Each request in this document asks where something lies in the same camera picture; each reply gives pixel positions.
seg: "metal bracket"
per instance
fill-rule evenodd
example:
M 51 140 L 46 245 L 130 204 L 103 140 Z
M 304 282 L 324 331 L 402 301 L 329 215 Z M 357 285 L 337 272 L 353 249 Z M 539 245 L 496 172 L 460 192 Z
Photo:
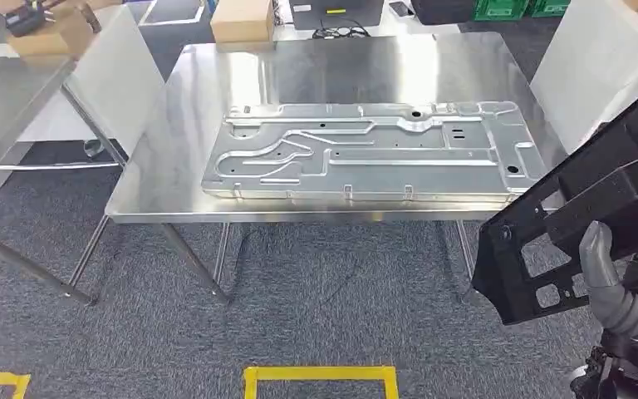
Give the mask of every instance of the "metal bracket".
M 547 212 L 543 204 L 556 193 L 563 205 Z M 573 277 L 581 272 L 578 244 L 593 220 L 611 227 L 613 259 L 638 251 L 638 100 L 483 224 L 473 287 L 505 324 L 586 305 L 587 296 L 574 293 Z M 522 248 L 543 234 L 571 260 L 532 276 Z M 559 302 L 543 307 L 537 291 L 548 285 L 556 287 Z

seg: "aluminum plate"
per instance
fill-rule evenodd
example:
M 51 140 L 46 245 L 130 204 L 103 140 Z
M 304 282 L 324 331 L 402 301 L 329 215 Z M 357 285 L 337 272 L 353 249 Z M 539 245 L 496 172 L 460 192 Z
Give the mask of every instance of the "aluminum plate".
M 509 202 L 545 174 L 512 102 L 233 107 L 202 186 L 225 198 Z

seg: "green plastic bin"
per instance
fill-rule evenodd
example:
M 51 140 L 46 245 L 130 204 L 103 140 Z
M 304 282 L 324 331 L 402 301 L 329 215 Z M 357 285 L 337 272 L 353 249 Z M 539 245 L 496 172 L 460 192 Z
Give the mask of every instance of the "green plastic bin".
M 531 14 L 533 17 L 560 17 L 566 12 L 571 0 L 534 0 Z
M 522 18 L 528 0 L 478 0 L 474 21 L 513 21 Z

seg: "yellow tape marking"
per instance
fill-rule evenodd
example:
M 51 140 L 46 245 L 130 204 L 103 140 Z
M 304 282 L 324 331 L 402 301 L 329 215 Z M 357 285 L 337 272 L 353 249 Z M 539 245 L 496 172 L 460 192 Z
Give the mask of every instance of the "yellow tape marking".
M 383 380 L 385 399 L 398 399 L 394 367 L 248 367 L 244 399 L 256 399 L 258 381 L 272 380 Z
M 26 394 L 26 388 L 31 381 L 31 375 L 25 374 L 18 376 L 10 372 L 0 372 L 0 385 L 13 385 L 16 387 L 13 392 L 13 399 L 23 399 Z

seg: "gray carpet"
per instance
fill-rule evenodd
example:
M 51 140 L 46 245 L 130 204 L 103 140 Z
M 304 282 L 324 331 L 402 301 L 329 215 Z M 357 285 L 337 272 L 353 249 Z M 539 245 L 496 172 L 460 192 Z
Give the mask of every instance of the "gray carpet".
M 54 146 L 27 161 L 79 149 Z M 116 177 L 14 175 L 0 190 L 0 239 L 68 277 Z M 211 264 L 220 226 L 180 229 Z M 528 257 L 543 268 L 561 261 L 542 246 Z M 394 365 L 403 398 L 571 397 L 565 374 L 599 333 L 586 309 L 501 325 L 489 303 L 462 295 L 453 223 L 234 225 L 226 265 L 227 307 L 156 228 L 113 224 L 81 281 L 100 301 L 84 308 L 0 263 L 0 371 L 31 373 L 27 398 L 240 398 L 251 365 Z M 258 397 L 383 391 L 260 382 Z

